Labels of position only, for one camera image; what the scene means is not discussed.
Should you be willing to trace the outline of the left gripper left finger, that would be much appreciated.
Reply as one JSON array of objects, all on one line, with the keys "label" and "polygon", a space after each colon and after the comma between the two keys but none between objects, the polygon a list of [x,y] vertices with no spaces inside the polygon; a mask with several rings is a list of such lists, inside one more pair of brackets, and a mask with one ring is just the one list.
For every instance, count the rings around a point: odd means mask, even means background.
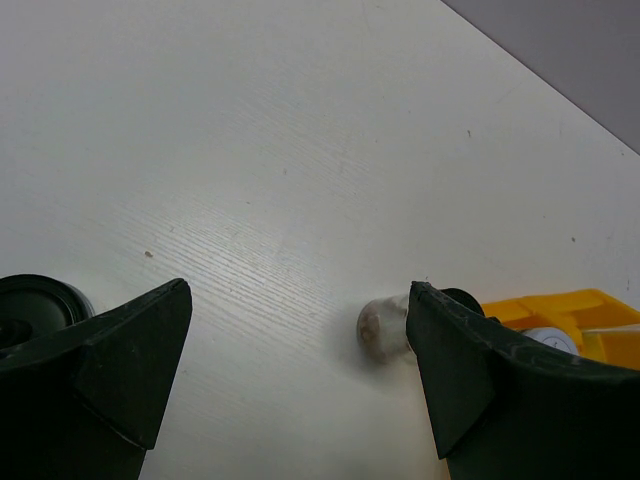
[{"label": "left gripper left finger", "polygon": [[5,479],[135,479],[159,435],[189,330],[173,279],[110,311],[4,351]]}]

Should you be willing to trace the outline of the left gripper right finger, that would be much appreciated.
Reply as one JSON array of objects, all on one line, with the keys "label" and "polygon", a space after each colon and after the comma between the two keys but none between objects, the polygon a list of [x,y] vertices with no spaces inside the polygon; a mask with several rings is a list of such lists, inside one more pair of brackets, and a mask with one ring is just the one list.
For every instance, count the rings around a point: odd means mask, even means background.
[{"label": "left gripper right finger", "polygon": [[453,479],[639,475],[639,368],[548,347],[486,314],[418,367]]}]

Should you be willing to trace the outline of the silver lid spice jar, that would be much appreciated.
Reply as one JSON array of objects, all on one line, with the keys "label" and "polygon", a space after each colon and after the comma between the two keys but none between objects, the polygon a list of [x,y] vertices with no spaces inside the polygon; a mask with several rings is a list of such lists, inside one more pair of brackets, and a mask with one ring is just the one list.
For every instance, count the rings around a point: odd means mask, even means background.
[{"label": "silver lid spice jar", "polygon": [[548,347],[579,356],[579,350],[574,340],[564,331],[553,328],[532,328],[523,330],[522,334]]}]

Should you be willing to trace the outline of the black top salt grinder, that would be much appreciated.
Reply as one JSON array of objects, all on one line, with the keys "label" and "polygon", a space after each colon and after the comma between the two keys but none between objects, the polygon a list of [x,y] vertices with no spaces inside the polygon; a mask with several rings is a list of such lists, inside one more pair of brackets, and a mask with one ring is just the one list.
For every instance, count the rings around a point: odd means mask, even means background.
[{"label": "black top salt grinder", "polygon": [[88,298],[60,280],[37,274],[1,279],[1,357],[4,351],[95,315]]}]

